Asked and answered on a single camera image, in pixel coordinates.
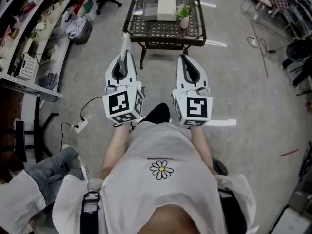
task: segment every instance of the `concrete floor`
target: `concrete floor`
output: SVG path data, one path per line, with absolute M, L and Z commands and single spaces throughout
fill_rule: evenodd
M 108 3 L 96 17 L 87 44 L 72 45 L 63 66 L 60 92 L 65 97 L 58 102 L 46 102 L 40 117 L 46 119 L 51 111 L 58 112 L 46 133 L 48 148 L 59 152 L 60 124 L 79 122 L 79 113 L 86 102 L 104 94 L 105 70 L 120 51 L 121 30 L 131 0 L 118 0 L 123 6 Z M 236 127 L 206 127 L 214 156 L 219 157 L 231 174 L 244 174 L 257 201 L 255 225 L 265 234 L 276 220 L 297 183 L 297 173 L 311 131 L 305 98 L 296 97 L 287 73 L 281 69 L 285 51 L 264 57 L 268 78 L 259 49 L 251 48 L 246 38 L 254 35 L 249 19 L 240 10 L 243 0 L 201 0 L 216 8 L 204 6 L 207 39 L 228 47 L 205 45 L 191 47 L 189 55 L 207 71 L 211 95 L 214 97 L 213 118 L 236 118 Z M 268 49 L 282 47 L 286 36 L 270 20 L 260 21 L 268 28 L 254 24 L 259 38 Z M 140 47 L 132 44 L 132 54 L 139 64 Z M 176 81 L 176 58 L 181 52 L 149 50 L 144 69 L 138 79 L 146 86 L 143 114 L 158 103 L 166 102 L 176 122 L 171 92 Z M 105 149 L 113 127 L 103 109 L 101 99 L 91 102 L 83 111 L 89 124 L 73 144 L 86 160 L 90 176 L 101 169 Z M 69 143 L 74 130 L 63 126 L 63 143 Z M 294 149 L 298 152 L 280 157 Z

